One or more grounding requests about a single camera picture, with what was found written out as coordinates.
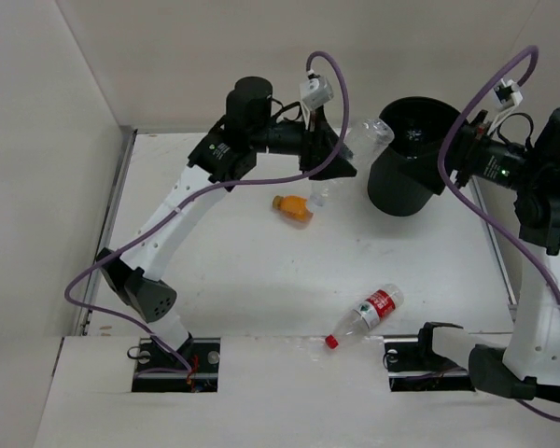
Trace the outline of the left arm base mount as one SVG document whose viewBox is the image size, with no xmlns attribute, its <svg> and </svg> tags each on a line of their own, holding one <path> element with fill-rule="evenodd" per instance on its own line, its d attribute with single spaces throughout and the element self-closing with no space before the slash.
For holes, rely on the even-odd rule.
<svg viewBox="0 0 560 448">
<path fill-rule="evenodd" d="M 150 339 L 127 350 L 134 362 L 134 393 L 216 393 L 221 340 L 194 339 L 183 355 L 187 365 L 163 351 Z"/>
</svg>

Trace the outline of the orange juice bottle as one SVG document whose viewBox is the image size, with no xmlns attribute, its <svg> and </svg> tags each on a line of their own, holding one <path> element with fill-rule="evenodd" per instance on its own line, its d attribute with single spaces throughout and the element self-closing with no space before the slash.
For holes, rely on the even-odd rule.
<svg viewBox="0 0 560 448">
<path fill-rule="evenodd" d="M 307 200 L 295 195 L 274 196 L 272 209 L 283 221 L 297 229 L 306 228 L 314 215 L 307 208 Z"/>
</svg>

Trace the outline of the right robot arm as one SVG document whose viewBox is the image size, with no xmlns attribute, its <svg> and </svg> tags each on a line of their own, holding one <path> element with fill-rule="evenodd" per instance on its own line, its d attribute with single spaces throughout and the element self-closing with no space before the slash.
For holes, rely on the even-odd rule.
<svg viewBox="0 0 560 448">
<path fill-rule="evenodd" d="M 522 251 L 550 284 L 546 264 L 560 260 L 560 107 L 537 140 L 524 144 L 505 139 L 486 115 L 481 111 L 456 130 L 445 169 L 456 173 L 457 187 L 478 176 L 516 192 Z M 445 188 L 439 150 L 457 117 L 448 105 L 411 98 L 391 126 L 394 146 L 407 159 L 404 174 L 434 194 Z M 560 403 L 560 287 L 530 287 L 528 293 L 508 347 L 488 346 L 453 324 L 427 322 L 413 349 L 416 362 L 429 370 L 457 365 L 475 388 L 502 398 Z"/>
</svg>

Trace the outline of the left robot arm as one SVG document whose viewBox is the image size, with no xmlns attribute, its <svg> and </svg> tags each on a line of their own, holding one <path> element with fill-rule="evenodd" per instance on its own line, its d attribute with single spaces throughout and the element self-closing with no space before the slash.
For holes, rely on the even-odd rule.
<svg viewBox="0 0 560 448">
<path fill-rule="evenodd" d="M 273 86 L 262 77 L 243 77 L 228 93 L 225 112 L 190 152 L 171 191 L 138 231 L 139 244 L 116 255 L 97 256 L 110 288 L 147 326 L 168 371 L 190 362 L 192 336 L 175 310 L 176 293 L 162 279 L 173 254 L 204 215 L 252 171 L 260 153 L 296 156 L 306 178 L 352 177 L 351 151 L 329 125 L 324 106 L 333 97 L 329 81 L 307 73 L 294 103 L 308 117 L 284 118 L 273 107 Z"/>
</svg>

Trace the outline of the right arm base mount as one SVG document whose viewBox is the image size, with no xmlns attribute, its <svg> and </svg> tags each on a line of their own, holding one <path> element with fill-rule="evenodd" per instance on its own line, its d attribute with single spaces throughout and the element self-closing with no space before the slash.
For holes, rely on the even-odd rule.
<svg viewBox="0 0 560 448">
<path fill-rule="evenodd" d="M 383 364 L 391 392 L 474 392 L 468 373 L 453 361 L 426 353 L 415 335 L 384 337 Z"/>
</svg>

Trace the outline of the clear crushed plastic bottle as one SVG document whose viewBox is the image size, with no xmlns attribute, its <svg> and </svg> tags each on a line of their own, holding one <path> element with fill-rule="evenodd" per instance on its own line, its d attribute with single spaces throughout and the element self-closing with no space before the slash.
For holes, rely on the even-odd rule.
<svg viewBox="0 0 560 448">
<path fill-rule="evenodd" d="M 364 119 L 353 125 L 346 137 L 346 149 L 333 160 L 347 161 L 357 171 L 354 176 L 341 176 L 329 180 L 313 181 L 306 205 L 315 213 L 336 197 L 344 196 L 350 188 L 363 182 L 373 162 L 392 143 L 395 135 L 381 119 Z"/>
</svg>

